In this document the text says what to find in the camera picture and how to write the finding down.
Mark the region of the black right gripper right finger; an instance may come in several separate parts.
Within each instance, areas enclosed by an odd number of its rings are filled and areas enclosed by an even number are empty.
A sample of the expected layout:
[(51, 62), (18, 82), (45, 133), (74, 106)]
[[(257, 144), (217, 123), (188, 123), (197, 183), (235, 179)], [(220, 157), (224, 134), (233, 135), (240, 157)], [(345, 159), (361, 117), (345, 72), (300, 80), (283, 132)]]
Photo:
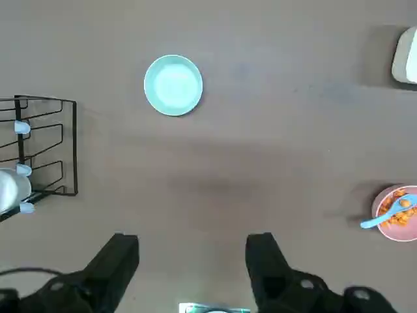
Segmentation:
[(258, 312), (395, 312), (378, 291), (351, 286), (340, 295), (316, 275), (293, 269), (271, 233), (246, 239), (246, 267)]

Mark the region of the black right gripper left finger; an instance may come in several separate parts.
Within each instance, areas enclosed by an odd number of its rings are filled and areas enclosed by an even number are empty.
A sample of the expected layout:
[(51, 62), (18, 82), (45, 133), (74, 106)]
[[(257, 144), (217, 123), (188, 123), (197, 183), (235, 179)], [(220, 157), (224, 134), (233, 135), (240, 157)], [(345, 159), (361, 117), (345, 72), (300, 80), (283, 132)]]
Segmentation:
[(21, 297), (1, 289), (1, 312), (115, 312), (139, 265), (136, 235), (114, 234), (81, 271), (64, 274), (41, 267), (19, 267), (1, 275), (46, 273), (52, 278)]

